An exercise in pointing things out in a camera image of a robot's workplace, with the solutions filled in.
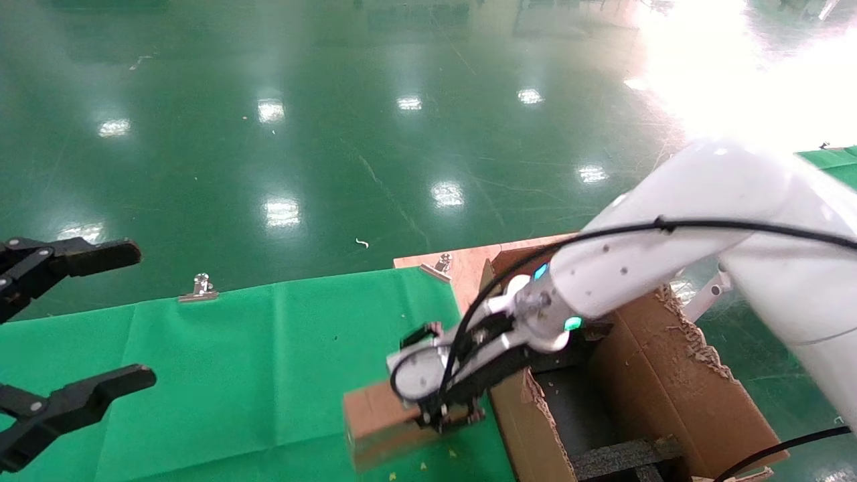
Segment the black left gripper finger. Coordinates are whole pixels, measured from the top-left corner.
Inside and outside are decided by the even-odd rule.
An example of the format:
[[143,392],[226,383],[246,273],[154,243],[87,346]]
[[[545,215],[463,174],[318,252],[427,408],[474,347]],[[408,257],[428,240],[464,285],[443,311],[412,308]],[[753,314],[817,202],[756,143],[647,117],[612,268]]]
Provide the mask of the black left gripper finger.
[[67,277],[83,277],[141,262],[132,239],[92,244],[81,237],[45,242],[10,238],[1,250],[1,323]]
[[46,397],[3,384],[2,413],[13,423],[1,433],[2,472],[21,472],[59,437],[98,424],[115,400],[156,382],[151,368],[131,364],[72,382]]

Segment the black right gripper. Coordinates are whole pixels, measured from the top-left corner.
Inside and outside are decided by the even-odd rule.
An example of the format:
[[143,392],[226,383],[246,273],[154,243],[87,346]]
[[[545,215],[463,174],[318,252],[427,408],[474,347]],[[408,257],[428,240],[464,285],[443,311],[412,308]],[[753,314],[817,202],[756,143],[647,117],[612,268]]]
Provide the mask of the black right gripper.
[[[400,348],[411,347],[426,337],[440,337],[443,332],[440,323],[424,324],[405,335]],[[475,398],[529,366],[534,357],[536,350],[516,329],[512,315],[497,313],[484,317],[468,327],[455,351],[452,380],[442,396],[445,405],[434,412],[421,406],[415,418],[417,425],[436,433],[453,433],[480,423],[486,412]]]

